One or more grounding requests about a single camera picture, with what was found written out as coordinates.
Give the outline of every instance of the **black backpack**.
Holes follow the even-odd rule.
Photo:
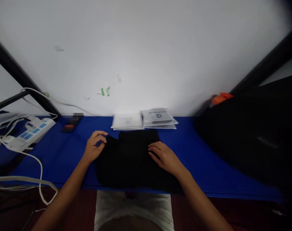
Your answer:
[[[195,129],[226,163],[292,201],[292,76],[208,108]]]

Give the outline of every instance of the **blue tabletop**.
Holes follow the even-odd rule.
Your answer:
[[[210,197],[239,198],[251,200],[282,201],[281,192],[251,179],[227,165],[210,149],[193,129],[193,117],[176,117],[179,122],[176,130],[158,129],[162,142],[169,146],[184,166]],[[30,154],[39,158],[43,165],[43,180],[61,187],[81,159],[88,138],[93,131],[106,131],[118,138],[119,131],[111,129],[113,117],[84,117],[76,130],[62,133],[65,118],[48,131]],[[39,178],[40,166],[36,160],[26,157],[12,172]],[[96,178],[96,167],[92,163],[85,175],[82,187],[103,189]],[[149,189],[137,191],[155,192]]]

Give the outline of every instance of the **white wall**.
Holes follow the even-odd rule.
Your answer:
[[[292,75],[292,59],[267,78],[260,86]]]
[[[20,93],[21,88],[21,85],[18,84],[18,82],[14,80],[14,78],[0,65],[0,102]],[[25,99],[40,107],[41,110],[31,106],[23,99],[19,99],[1,110],[17,113],[23,112],[34,115],[47,115],[47,113],[44,112],[44,109],[30,95],[26,96]]]
[[[191,115],[291,29],[279,0],[0,0],[0,42],[38,87],[102,115]]]

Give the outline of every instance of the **stack of packets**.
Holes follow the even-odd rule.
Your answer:
[[[168,108],[154,108],[150,110],[142,110],[143,128],[155,129],[177,129],[175,124],[178,122],[171,115]]]
[[[117,131],[144,130],[143,119],[140,113],[114,114],[111,128]]]

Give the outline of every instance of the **black metal frame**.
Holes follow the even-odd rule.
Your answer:
[[[251,87],[259,86],[290,59],[292,59],[292,31],[248,73],[230,94],[235,96]]]
[[[40,89],[34,84],[29,76],[22,70],[22,68],[14,61],[14,59],[6,52],[4,47],[0,44],[0,65],[23,87],[35,89],[39,92]],[[10,97],[0,102],[0,109],[21,99],[22,97],[30,94],[47,112],[58,115],[54,120],[57,121],[60,113],[45,97],[32,90],[25,90],[15,96]]]

